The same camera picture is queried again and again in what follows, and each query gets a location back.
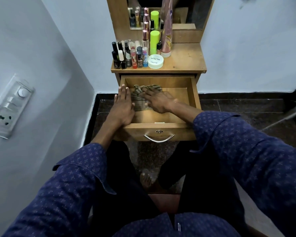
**wall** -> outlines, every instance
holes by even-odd
[[[215,0],[201,41],[200,92],[296,89],[296,0]]]
[[[0,235],[80,147],[94,96],[41,0],[0,0],[0,91],[14,73],[36,92],[11,139],[0,138]]]
[[[95,92],[115,93],[106,0],[43,0]],[[215,0],[201,41],[200,93],[296,89],[296,0]]]

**wooden tabletop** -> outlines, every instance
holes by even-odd
[[[133,69],[128,67],[124,70],[115,69],[112,63],[112,73],[206,73],[207,68],[203,52],[199,43],[173,43],[171,56],[164,59],[160,69],[143,67]]]

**drawer handle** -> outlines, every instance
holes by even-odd
[[[162,141],[156,141],[156,140],[154,140],[154,139],[151,139],[149,136],[147,136],[147,135],[143,135],[144,137],[146,137],[148,140],[150,140],[150,141],[153,141],[153,142],[155,142],[155,143],[162,143],[162,142],[166,142],[166,141],[168,141],[169,139],[171,139],[173,136],[175,136],[175,135],[172,135],[172,136],[170,136],[170,137],[168,137],[167,139],[165,139],[165,140],[162,140]]]

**open drawer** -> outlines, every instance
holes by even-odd
[[[130,91],[134,85],[160,85],[180,102],[201,109],[194,75],[122,75],[120,85]],[[189,141],[195,140],[193,127],[171,113],[159,114],[153,110],[137,111],[132,123],[120,129],[116,140],[126,141]]]

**wooden mirror frame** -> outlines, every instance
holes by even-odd
[[[128,6],[126,0],[106,0],[113,23],[115,38],[121,40],[141,40],[142,30],[131,30],[129,23]],[[203,29],[173,29],[172,43],[200,43],[210,11],[213,7],[212,0]]]

